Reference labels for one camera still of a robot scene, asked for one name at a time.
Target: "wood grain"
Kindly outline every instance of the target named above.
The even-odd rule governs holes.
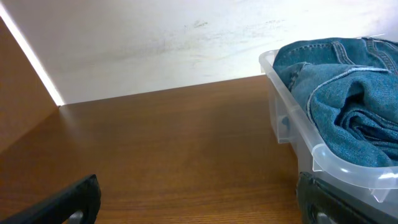
[[[57,106],[0,18],[0,152]]]
[[[266,81],[62,106],[0,155],[0,218],[97,174],[97,223],[300,223]]]

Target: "white wall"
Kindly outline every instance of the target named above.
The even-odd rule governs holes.
[[[66,103],[248,77],[294,40],[398,34],[396,0],[3,0]]]

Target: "plastic bin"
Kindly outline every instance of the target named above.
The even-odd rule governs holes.
[[[309,172],[365,203],[398,218],[398,166],[363,167],[334,155],[272,68],[278,50],[260,55],[269,78],[271,125],[279,143],[291,143],[298,171]]]

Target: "table top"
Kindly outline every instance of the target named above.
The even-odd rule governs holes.
[[[66,105],[0,154],[0,220],[88,175],[97,223],[300,223],[265,76]]]

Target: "folded denim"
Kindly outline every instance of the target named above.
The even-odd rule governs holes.
[[[362,38],[282,47],[274,69],[338,157],[398,166],[398,44]]]

